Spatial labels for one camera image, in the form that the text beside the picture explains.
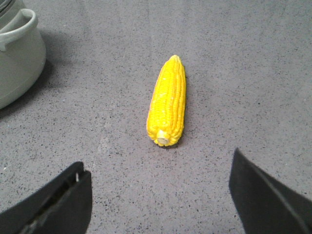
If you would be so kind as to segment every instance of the corn on the cob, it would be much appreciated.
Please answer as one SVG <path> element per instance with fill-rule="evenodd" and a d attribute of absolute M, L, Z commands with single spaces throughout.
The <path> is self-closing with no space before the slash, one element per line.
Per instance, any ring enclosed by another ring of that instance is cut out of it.
<path fill-rule="evenodd" d="M 185 71 L 178 55 L 162 67 L 147 117 L 148 136 L 159 146 L 176 144 L 184 127 Z"/>

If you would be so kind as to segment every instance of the pot handle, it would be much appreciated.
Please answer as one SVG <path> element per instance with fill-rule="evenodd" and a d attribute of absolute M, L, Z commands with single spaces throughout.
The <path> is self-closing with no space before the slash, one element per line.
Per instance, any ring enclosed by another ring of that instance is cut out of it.
<path fill-rule="evenodd" d="M 22 38 L 27 32 L 35 28 L 37 24 L 38 17 L 33 10 L 20 9 L 16 16 L 0 30 L 0 51 L 6 51 L 7 44 Z"/>

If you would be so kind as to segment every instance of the yellow corn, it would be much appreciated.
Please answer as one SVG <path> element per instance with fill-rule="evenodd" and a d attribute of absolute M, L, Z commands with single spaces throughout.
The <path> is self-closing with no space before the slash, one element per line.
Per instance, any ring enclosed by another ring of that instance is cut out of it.
<path fill-rule="evenodd" d="M 184 127 L 186 79 L 183 64 L 173 55 L 157 79 L 146 121 L 148 136 L 159 146 L 176 144 Z"/>

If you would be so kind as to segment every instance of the gray speckled floor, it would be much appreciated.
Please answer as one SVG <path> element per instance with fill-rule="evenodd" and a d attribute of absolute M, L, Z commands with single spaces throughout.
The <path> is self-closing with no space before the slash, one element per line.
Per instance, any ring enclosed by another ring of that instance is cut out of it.
<path fill-rule="evenodd" d="M 235 147 L 312 199 L 310 0 L 25 3 L 47 63 L 0 110 L 0 211 L 81 160 L 93 176 L 88 234 L 242 234 Z M 182 139 L 163 149 L 145 123 L 172 54 L 187 108 Z"/>

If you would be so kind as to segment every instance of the pot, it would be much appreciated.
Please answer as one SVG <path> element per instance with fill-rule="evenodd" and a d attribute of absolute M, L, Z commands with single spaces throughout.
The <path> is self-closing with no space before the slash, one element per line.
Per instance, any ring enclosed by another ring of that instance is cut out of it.
<path fill-rule="evenodd" d="M 23 95 L 38 79 L 46 49 L 38 18 L 21 0 L 0 0 L 0 109 Z"/>

